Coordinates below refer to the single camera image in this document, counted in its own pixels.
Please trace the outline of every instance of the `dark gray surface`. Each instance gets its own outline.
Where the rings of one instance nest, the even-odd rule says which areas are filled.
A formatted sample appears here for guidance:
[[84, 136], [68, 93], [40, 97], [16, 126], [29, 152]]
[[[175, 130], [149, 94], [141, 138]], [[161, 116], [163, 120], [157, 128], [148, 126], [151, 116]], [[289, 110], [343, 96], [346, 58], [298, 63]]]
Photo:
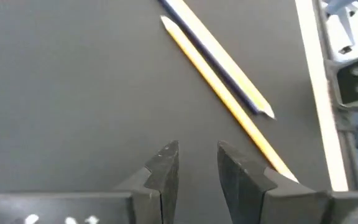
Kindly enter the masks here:
[[[328, 189], [295, 2], [187, 3], [272, 105], [277, 121], [253, 118], [272, 146]], [[229, 223], [217, 141], [265, 161], [164, 13], [157, 0], [0, 0], [0, 192], [109, 190], [178, 139], [177, 223]]]

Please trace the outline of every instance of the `yellow pencil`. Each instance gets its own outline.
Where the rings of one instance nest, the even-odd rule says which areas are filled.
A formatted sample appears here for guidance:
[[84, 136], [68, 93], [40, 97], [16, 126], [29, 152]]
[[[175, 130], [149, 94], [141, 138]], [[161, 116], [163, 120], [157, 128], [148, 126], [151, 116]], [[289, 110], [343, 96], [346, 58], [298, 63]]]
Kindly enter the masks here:
[[258, 110], [264, 112], [271, 118], [275, 118], [273, 109], [268, 101], [187, 4], [183, 0], [162, 1], [169, 11], [175, 13], [176, 19], [185, 24], [184, 27], [192, 34], [195, 40], [199, 42], [202, 48], [205, 49], [205, 52], [215, 61], [215, 64], [223, 69], [230, 79], [234, 81], [236, 88], [239, 88], [238, 91], [245, 93]]
[[194, 45], [190, 42], [187, 36], [182, 32], [182, 30], [166, 16], [161, 16], [161, 20], [169, 34], [173, 37], [173, 39], [176, 41], [182, 51], [184, 51], [184, 53], [191, 60], [193, 65], [202, 74], [205, 80], [209, 83], [215, 93], [220, 97], [226, 107], [238, 120], [240, 125], [256, 143], [256, 145], [259, 147], [265, 157], [269, 160], [269, 162], [274, 166], [274, 168], [285, 177], [295, 182], [298, 182], [298, 180], [289, 170], [287, 165], [285, 165], [285, 163], [281, 160], [281, 158], [274, 151], [269, 142], [264, 138], [256, 125], [244, 112], [240, 104], [231, 95], [230, 91], [218, 78], [218, 76], [208, 65], [203, 56], [201, 56], [201, 54], [197, 51]]

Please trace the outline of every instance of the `pencil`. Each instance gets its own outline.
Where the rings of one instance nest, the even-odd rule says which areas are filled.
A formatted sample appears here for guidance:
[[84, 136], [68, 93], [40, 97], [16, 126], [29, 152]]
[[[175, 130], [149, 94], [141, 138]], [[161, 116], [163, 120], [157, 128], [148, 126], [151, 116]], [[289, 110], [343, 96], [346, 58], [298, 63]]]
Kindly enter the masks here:
[[250, 106], [253, 112], [262, 111], [267, 116], [275, 118], [273, 109], [267, 100], [186, 3], [183, 0], [160, 1], [172, 16], [183, 25], [183, 28], [192, 38], [197, 41], [206, 56], [214, 62], [215, 66], [219, 67], [224, 77], [229, 80], [237, 94]]
[[230, 110], [233, 116], [238, 120], [240, 125], [252, 138], [258, 148], [262, 151], [265, 157], [273, 165], [273, 167], [285, 177], [298, 182], [292, 172], [289, 170], [287, 165], [281, 160], [278, 154], [274, 151], [273, 147], [265, 139], [262, 133], [258, 130], [256, 125], [244, 112], [240, 104], [236, 99], [231, 95], [230, 91], [226, 88], [223, 82], [215, 74], [212, 68], [205, 61], [203, 56], [197, 51], [194, 45], [190, 42], [187, 36], [181, 31], [181, 29], [172, 22], [168, 17], [161, 16], [161, 20], [168, 31], [172, 36], [175, 42], [179, 45], [182, 51], [190, 59], [193, 65], [197, 70], [202, 74], [204, 79], [209, 83], [215, 93], [219, 96], [222, 102]]

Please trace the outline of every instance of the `gray table surface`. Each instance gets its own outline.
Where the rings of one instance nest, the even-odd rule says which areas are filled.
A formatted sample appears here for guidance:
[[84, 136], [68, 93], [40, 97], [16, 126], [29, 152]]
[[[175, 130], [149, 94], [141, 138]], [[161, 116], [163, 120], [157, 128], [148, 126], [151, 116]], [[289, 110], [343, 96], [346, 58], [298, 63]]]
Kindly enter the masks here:
[[[187, 0], [272, 105], [298, 180], [329, 177], [294, 1]], [[265, 159], [161, 22], [157, 0], [0, 0], [0, 192], [109, 190], [180, 142], [177, 223], [230, 223], [216, 143]]]

